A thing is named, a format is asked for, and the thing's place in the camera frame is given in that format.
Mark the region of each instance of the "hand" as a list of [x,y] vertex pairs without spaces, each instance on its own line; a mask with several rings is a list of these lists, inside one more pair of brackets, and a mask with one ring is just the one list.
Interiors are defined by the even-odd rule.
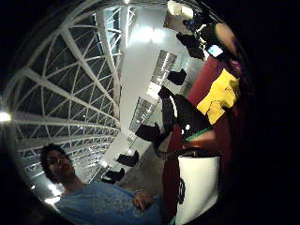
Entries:
[[152,202],[153,199],[151,195],[146,191],[136,193],[132,200],[133,205],[142,211],[145,210]]

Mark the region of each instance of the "person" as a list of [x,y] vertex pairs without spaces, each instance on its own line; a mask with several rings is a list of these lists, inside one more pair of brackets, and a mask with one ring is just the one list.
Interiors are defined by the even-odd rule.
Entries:
[[128,191],[104,182],[83,183],[59,145],[44,146],[40,154],[45,175],[65,189],[54,206],[74,224],[162,224],[163,203],[143,190]]
[[237,39],[232,29],[225,22],[215,22],[209,17],[209,11],[203,4],[202,12],[177,3],[168,1],[168,10],[173,16],[183,16],[183,25],[203,46],[203,53],[225,61],[230,67],[238,67],[239,58]]

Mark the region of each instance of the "glass ceiling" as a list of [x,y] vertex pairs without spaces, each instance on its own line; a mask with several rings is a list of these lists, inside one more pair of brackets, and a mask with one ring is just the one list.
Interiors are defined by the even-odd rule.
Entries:
[[67,151],[85,183],[101,169],[120,131],[120,68],[133,18],[134,7],[81,4],[11,79],[4,99],[31,180],[43,174],[38,158],[47,143]]

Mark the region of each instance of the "shoe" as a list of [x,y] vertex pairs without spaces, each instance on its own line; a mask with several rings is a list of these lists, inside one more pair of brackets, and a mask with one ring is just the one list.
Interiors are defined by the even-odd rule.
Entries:
[[135,135],[145,141],[154,142],[155,139],[160,135],[158,123],[155,123],[154,127],[140,125],[138,130],[135,132]]
[[169,98],[170,96],[174,96],[174,94],[164,85],[161,86],[157,94],[160,98]]
[[180,72],[171,71],[169,73],[167,79],[172,83],[181,85],[184,83],[186,76],[187,76],[187,73],[183,69],[181,69]]

